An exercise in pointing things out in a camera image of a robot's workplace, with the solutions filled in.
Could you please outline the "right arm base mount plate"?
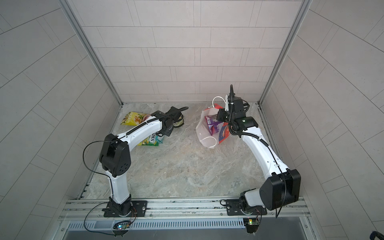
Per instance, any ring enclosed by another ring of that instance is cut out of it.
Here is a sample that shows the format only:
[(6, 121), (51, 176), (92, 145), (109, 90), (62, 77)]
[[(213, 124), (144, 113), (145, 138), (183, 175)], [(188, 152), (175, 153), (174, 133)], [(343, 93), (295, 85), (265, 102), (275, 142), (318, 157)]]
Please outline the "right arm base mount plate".
[(228, 216), (264, 216), (268, 214), (266, 208), (263, 206), (243, 209), (239, 199), (220, 200), (220, 205), (226, 208)]

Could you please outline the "yellow green Fox's candy packet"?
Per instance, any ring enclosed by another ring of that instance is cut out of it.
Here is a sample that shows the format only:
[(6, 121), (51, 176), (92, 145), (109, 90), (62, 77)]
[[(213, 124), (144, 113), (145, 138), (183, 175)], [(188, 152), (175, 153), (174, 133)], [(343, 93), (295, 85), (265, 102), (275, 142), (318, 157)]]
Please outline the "yellow green Fox's candy packet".
[(174, 122), (173, 127), (180, 128), (183, 125), (184, 125), (184, 118), (180, 116), (179, 119), (176, 122)]

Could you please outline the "purple snack packet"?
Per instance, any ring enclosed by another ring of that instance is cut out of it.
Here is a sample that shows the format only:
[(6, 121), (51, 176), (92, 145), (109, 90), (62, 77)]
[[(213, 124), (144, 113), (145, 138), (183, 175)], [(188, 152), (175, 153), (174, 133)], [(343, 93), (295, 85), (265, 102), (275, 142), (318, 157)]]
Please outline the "purple snack packet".
[(205, 121), (211, 136), (218, 133), (223, 125), (223, 122), (218, 120), (217, 114), (205, 116)]

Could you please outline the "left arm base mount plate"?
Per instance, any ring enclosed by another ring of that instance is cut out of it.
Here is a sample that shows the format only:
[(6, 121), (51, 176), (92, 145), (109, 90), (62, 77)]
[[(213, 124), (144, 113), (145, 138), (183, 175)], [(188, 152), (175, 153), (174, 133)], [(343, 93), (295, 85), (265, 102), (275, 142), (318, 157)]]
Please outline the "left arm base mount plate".
[(140, 218), (145, 216), (147, 206), (147, 201), (130, 201), (121, 205), (109, 201), (102, 211), (105, 218)]

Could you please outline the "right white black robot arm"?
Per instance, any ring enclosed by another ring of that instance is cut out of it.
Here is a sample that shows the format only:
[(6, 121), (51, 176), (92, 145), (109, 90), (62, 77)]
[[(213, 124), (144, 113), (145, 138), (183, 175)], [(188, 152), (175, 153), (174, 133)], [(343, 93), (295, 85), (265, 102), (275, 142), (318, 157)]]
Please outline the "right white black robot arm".
[(233, 94), (226, 96), (225, 108), (219, 109), (218, 120), (227, 123), (231, 135), (241, 138), (258, 161), (265, 182), (258, 189), (241, 193), (241, 210), (247, 214), (257, 206), (269, 211), (281, 209), (299, 199), (301, 175), (291, 170), (273, 151), (253, 117), (246, 116), (249, 104)]

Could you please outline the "yellow green chips packet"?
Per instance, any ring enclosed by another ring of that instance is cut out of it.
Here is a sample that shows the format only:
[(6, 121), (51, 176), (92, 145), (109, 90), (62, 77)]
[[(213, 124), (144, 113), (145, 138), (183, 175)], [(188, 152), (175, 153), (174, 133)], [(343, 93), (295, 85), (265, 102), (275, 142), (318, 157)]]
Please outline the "yellow green chips packet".
[(123, 118), (121, 125), (126, 126), (138, 126), (142, 122), (146, 121), (151, 115), (138, 112), (129, 112)]

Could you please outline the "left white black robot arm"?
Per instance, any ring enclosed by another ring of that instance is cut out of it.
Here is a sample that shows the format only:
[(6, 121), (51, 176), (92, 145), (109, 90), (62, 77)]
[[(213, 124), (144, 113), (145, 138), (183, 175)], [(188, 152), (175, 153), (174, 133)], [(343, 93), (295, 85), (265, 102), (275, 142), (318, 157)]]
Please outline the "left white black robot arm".
[(188, 107), (171, 107), (166, 113), (156, 111), (141, 124), (118, 135), (109, 134), (103, 141), (100, 163), (110, 180), (111, 196), (103, 209), (104, 217), (132, 217), (135, 204), (128, 188), (127, 171), (131, 166), (131, 150), (152, 134), (170, 136), (174, 124), (182, 119)]

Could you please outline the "red white paper bag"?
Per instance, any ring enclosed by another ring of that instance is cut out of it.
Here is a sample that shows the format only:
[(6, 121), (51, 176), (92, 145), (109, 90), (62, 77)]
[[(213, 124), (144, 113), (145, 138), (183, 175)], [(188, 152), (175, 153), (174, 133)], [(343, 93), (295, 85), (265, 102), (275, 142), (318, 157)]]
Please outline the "red white paper bag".
[(209, 149), (215, 148), (230, 135), (228, 123), (217, 120), (219, 110), (227, 110), (228, 108), (223, 108), (219, 104), (215, 104), (215, 99), (221, 99), (224, 101), (225, 106), (227, 105), (228, 97), (214, 97), (212, 105), (202, 111), (200, 121), (196, 127), (196, 133), (200, 143)]

